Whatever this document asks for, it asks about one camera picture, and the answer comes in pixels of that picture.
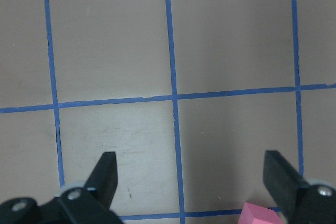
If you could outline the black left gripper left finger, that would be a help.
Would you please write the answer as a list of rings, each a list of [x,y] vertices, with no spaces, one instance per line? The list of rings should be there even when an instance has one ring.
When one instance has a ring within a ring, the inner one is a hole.
[[[104,152],[83,185],[38,205],[30,197],[1,203],[1,223],[122,223],[110,206],[118,185],[115,152]]]

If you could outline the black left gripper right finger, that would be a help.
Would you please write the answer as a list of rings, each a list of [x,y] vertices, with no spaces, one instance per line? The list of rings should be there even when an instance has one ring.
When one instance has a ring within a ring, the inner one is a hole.
[[[335,188],[306,180],[280,152],[265,151],[263,183],[287,223],[335,223]]]

